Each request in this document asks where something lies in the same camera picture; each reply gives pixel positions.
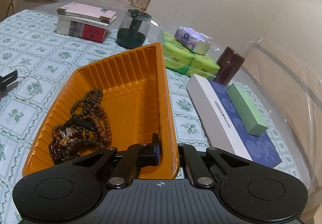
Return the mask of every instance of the purple tissue pack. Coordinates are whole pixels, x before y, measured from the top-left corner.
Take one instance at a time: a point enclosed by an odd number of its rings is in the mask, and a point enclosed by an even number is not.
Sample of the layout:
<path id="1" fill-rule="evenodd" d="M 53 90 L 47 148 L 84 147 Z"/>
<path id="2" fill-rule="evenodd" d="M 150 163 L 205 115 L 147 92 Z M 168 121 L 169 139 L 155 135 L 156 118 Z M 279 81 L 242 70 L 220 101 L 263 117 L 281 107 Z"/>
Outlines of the purple tissue pack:
<path id="1" fill-rule="evenodd" d="M 194 53 L 205 55 L 210 48 L 210 37 L 191 28 L 179 27 L 174 37 Z"/>

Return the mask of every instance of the glass jar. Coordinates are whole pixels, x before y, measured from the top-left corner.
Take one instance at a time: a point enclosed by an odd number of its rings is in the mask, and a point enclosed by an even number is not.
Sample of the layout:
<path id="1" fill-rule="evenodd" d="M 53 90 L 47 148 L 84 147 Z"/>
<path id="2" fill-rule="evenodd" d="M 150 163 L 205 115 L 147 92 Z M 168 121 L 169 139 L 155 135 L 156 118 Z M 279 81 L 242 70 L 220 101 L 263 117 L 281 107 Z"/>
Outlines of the glass jar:
<path id="1" fill-rule="evenodd" d="M 119 27 L 117 43 L 126 49 L 142 46 L 149 32 L 151 18 L 143 9 L 129 9 Z"/>

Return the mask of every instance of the green box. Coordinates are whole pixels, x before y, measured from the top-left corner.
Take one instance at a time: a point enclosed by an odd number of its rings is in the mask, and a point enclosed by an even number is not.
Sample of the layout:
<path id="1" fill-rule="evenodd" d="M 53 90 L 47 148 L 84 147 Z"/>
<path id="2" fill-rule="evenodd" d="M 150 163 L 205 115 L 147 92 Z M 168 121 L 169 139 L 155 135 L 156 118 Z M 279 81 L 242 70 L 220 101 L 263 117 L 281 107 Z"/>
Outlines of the green box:
<path id="1" fill-rule="evenodd" d="M 227 90 L 227 95 L 240 116 L 248 134 L 260 136 L 268 129 L 262 115 L 243 88 L 232 84 Z"/>
<path id="2" fill-rule="evenodd" d="M 194 59 L 191 61 L 186 75 L 191 77 L 193 74 L 196 74 L 209 79 L 214 77 L 219 69 L 220 67 L 209 54 L 200 55 L 194 53 Z"/>

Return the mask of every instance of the plastic sheet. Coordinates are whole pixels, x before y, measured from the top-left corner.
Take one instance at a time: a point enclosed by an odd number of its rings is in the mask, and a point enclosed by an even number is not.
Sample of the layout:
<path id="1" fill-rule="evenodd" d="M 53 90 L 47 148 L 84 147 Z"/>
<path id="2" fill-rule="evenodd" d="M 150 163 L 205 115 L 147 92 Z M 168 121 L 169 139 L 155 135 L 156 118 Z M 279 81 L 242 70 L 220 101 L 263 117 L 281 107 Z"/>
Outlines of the plastic sheet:
<path id="1" fill-rule="evenodd" d="M 322 201 L 322 80 L 266 39 L 253 43 L 243 67 L 294 133 L 293 143 L 290 140 L 287 146 L 300 151 L 292 155 L 310 194 L 304 212 L 312 210 Z"/>

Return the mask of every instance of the book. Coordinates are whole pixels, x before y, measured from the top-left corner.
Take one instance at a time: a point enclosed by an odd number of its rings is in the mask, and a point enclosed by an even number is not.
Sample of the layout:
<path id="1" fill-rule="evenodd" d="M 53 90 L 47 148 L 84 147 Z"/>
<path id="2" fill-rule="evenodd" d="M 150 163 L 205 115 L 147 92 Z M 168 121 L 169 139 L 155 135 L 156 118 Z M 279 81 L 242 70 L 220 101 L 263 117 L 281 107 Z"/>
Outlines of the book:
<path id="1" fill-rule="evenodd" d="M 271 168 L 281 163 L 266 132 L 259 137 L 247 133 L 226 86 L 194 74 L 186 88 L 212 147 Z"/>
<path id="2" fill-rule="evenodd" d="M 88 24 L 88 25 L 102 28 L 102 29 L 107 29 L 107 27 L 116 19 L 116 16 L 114 16 L 109 21 L 109 24 L 107 24 L 104 22 L 99 22 L 99 21 L 95 21 L 95 20 L 88 20 L 88 19 L 78 18 L 78 17 L 72 17 L 72 16 L 67 16 L 67 15 L 59 15 L 58 17 L 62 18 L 62 19 L 70 20 L 70 21 L 76 21 L 76 22 Z"/>
<path id="3" fill-rule="evenodd" d="M 59 18 L 56 33 L 102 43 L 108 34 L 108 29 Z"/>
<path id="4" fill-rule="evenodd" d="M 112 10 L 93 7 L 75 2 L 69 3 L 61 8 L 58 8 L 57 13 L 59 15 L 89 19 L 98 22 L 104 22 L 107 24 L 110 23 L 110 20 L 116 14 L 116 12 Z"/>

